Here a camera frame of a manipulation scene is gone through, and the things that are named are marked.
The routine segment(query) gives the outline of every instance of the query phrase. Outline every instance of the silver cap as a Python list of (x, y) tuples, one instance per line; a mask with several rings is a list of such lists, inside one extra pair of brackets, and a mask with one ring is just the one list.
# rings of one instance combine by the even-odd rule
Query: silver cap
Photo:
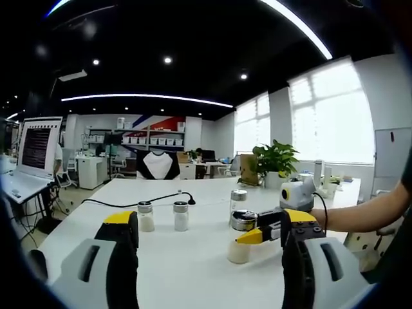
[(153, 205), (150, 201), (140, 201), (137, 205), (137, 210), (141, 214), (148, 214), (153, 211)]
[(232, 229), (247, 232), (253, 230), (258, 220), (258, 214), (253, 211), (234, 211), (230, 216), (230, 226)]
[(185, 201), (176, 201), (173, 203), (174, 212), (187, 212), (188, 209), (189, 206)]
[(245, 201), (247, 197), (247, 191), (246, 190), (232, 190), (230, 194), (230, 199), (232, 201)]

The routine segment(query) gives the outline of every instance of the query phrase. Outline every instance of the green leaves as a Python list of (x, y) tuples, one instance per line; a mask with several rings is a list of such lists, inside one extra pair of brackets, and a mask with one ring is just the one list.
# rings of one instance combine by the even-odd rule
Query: green leaves
[(292, 145), (281, 144), (273, 140), (273, 145), (255, 146), (253, 153), (257, 157), (256, 172), (266, 176), (267, 172), (283, 171), (286, 174), (296, 172), (293, 163), (299, 162), (294, 157), (296, 151)]

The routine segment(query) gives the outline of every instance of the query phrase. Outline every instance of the white pot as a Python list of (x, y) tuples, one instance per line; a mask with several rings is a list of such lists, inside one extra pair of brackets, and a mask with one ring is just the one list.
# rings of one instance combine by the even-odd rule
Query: white pot
[(279, 177), (278, 172), (268, 172), (265, 177), (265, 188), (279, 190), (282, 183), (287, 182), (288, 178)]

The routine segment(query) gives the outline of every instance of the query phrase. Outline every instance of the white cabinet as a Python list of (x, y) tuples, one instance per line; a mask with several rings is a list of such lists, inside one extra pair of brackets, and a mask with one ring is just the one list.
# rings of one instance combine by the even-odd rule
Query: white cabinet
[(196, 165), (195, 164), (179, 164), (180, 167), (180, 179), (192, 180), (196, 179)]

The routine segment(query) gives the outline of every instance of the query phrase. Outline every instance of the whiteboard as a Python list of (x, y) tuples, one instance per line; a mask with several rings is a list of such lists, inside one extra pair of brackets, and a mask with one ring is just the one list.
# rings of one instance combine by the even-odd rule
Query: whiteboard
[(400, 179), (412, 141), (410, 127), (375, 131), (375, 177)]

